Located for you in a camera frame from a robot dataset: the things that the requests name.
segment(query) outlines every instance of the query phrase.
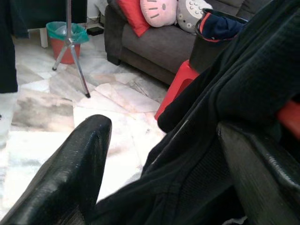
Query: black jacket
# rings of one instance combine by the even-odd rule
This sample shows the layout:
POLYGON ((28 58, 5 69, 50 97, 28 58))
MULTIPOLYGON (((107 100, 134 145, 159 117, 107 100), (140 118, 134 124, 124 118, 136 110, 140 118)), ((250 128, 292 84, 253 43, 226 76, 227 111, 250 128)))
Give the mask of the black jacket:
POLYGON ((142 177, 100 201, 93 225, 218 225, 242 214, 216 127, 242 120, 280 138, 275 113, 300 93, 299 8, 271 2, 167 107, 158 120, 167 135, 142 177))
POLYGON ((11 35, 28 38, 28 31, 14 0, 0 0, 0 93, 18 90, 15 48, 11 35))

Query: trash bin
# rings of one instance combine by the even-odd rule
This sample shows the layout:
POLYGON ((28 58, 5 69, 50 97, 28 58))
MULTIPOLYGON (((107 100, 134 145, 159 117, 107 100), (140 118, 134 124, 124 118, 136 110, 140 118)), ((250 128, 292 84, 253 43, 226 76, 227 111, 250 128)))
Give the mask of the trash bin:
MULTIPOLYGON (((58 55, 60 54, 61 49, 64 46, 64 40, 67 36, 67 24, 66 22, 50 22, 46 25, 54 57, 57 59, 58 55)), ((75 43, 75 51, 77 57, 80 55, 80 44, 87 42, 89 40, 88 34, 84 27, 73 23, 72 24, 72 39, 75 43)), ((64 64, 73 64, 74 60, 71 54, 70 49, 67 49, 61 63, 64 64)))
MULTIPOLYGON (((211 14, 217 15, 219 17, 225 17, 225 18, 240 22, 242 24, 247 23, 247 21, 244 19, 232 16, 232 15, 229 15, 226 13, 218 12, 213 9, 208 9, 208 8, 203 9, 203 18, 205 17, 205 15, 207 13, 211 13, 211 14)), ((202 22, 202 19, 200 19, 195 26, 196 39, 194 42, 193 51, 192 51, 190 59, 189 59, 191 68, 196 70, 198 73, 202 73, 207 68, 209 68, 213 64, 213 62, 215 61, 217 56, 230 43, 230 40, 221 40, 221 41, 217 41, 217 42, 215 42, 215 41, 210 42, 210 41, 205 40, 202 37, 202 34, 199 30, 201 22, 202 22)))

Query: black object on floor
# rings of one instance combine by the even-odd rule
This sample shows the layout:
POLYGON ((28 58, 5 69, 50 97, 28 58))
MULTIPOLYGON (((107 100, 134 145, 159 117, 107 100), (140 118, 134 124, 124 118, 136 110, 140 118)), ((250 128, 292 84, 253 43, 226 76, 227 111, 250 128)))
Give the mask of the black object on floor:
POLYGON ((87 31, 88 35, 92 35, 92 36, 96 36, 98 34, 103 34, 104 33, 104 29, 102 29, 100 27, 89 28, 86 31, 87 31))

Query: red strap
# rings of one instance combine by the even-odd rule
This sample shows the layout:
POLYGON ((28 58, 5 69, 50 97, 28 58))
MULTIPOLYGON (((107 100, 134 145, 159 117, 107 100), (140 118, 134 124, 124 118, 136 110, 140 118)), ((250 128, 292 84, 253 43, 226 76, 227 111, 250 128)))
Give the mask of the red strap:
POLYGON ((211 13, 207 13, 207 14, 205 15, 205 17, 203 18, 203 20, 201 21, 201 23, 200 23, 200 28, 199 28, 199 30, 200 30, 201 33, 202 33, 202 31, 203 31, 204 24, 205 24, 206 20, 208 19, 208 17, 209 17, 210 15, 211 15, 211 13))
POLYGON ((300 103, 289 101, 278 111, 277 119, 300 140, 300 103))

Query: pillow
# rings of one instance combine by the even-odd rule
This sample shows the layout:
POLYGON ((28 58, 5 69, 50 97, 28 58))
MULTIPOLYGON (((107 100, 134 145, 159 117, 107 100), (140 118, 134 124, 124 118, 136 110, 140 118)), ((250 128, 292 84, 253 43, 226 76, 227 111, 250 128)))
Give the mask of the pillow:
POLYGON ((142 13, 152 27, 174 24, 176 7, 177 0, 141 0, 142 13))
POLYGON ((150 25, 142 14, 140 0, 119 0, 118 3, 136 35, 142 36, 150 25))
POLYGON ((212 9, 204 0, 178 0, 176 18, 180 28, 195 33, 195 26, 202 18, 203 8, 212 9))

